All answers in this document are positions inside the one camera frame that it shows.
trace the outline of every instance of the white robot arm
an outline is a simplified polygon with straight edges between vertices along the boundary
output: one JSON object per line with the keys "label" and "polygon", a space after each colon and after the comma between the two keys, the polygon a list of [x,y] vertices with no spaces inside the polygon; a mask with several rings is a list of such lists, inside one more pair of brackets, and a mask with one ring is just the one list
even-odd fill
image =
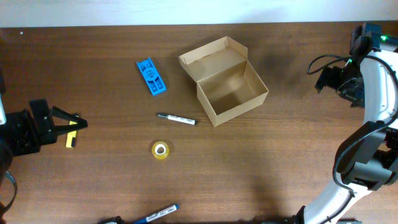
{"label": "white robot arm", "polygon": [[[295,224],[338,223],[359,199],[397,180],[397,49],[398,39],[381,35],[379,26],[364,24],[353,32],[352,56],[336,60],[346,60],[346,66],[322,68],[315,88],[318,92],[324,86],[334,88],[353,102],[351,106],[364,106],[364,125],[340,146],[333,169],[335,179],[301,209]],[[378,150],[384,143],[389,152]]]}

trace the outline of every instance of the cardboard box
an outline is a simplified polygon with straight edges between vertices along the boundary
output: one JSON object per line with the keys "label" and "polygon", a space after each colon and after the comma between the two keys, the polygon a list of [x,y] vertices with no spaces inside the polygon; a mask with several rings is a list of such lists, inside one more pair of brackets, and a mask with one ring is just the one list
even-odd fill
{"label": "cardboard box", "polygon": [[197,95],[213,126],[262,105],[268,89],[248,60],[248,48],[223,37],[178,57],[197,83]]}

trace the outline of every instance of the white marker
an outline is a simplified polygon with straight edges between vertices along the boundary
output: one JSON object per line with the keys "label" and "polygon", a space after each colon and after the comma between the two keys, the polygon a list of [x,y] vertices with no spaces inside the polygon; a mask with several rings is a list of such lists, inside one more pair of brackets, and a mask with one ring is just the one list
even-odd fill
{"label": "white marker", "polygon": [[172,213],[172,212],[176,211],[179,208],[180,208],[179,205],[175,204],[175,205],[173,205],[173,206],[171,206],[169,208],[166,208],[165,210],[162,210],[162,211],[157,212],[157,213],[155,213],[153,215],[149,215],[148,217],[145,217],[145,218],[143,218],[141,220],[138,220],[138,221],[134,222],[134,224],[149,223],[151,221],[154,221],[155,219],[158,219],[158,218],[163,217],[163,216],[165,216],[165,215],[167,215],[169,213]]}
{"label": "white marker", "polygon": [[173,116],[173,115],[169,115],[169,114],[158,113],[157,116],[160,117],[160,118],[166,118],[166,119],[169,119],[169,120],[172,120],[172,121],[178,121],[178,122],[185,123],[185,124],[195,125],[195,124],[198,123],[198,121],[195,121],[195,120],[192,120],[192,119],[181,118],[181,117]]}

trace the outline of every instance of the box flap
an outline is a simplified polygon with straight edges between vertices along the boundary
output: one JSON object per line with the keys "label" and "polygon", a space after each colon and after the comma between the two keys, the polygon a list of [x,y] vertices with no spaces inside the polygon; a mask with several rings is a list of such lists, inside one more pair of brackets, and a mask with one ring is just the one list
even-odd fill
{"label": "box flap", "polygon": [[223,37],[179,56],[181,66],[196,81],[247,60],[248,49],[230,37]]}

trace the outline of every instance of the yellow object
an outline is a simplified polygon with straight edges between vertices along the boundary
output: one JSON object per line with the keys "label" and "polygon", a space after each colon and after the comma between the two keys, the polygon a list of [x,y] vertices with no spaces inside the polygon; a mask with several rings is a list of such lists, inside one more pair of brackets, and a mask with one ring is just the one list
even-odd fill
{"label": "yellow object", "polygon": [[[69,121],[69,125],[72,125],[72,124],[77,124],[77,123],[74,122],[74,121]],[[75,147],[75,144],[76,144],[76,133],[77,133],[77,131],[72,131],[72,132],[68,133],[68,137],[67,137],[67,147],[68,148]]]}
{"label": "yellow object", "polygon": [[152,146],[152,154],[156,159],[165,159],[169,152],[170,149],[166,142],[158,141]]}

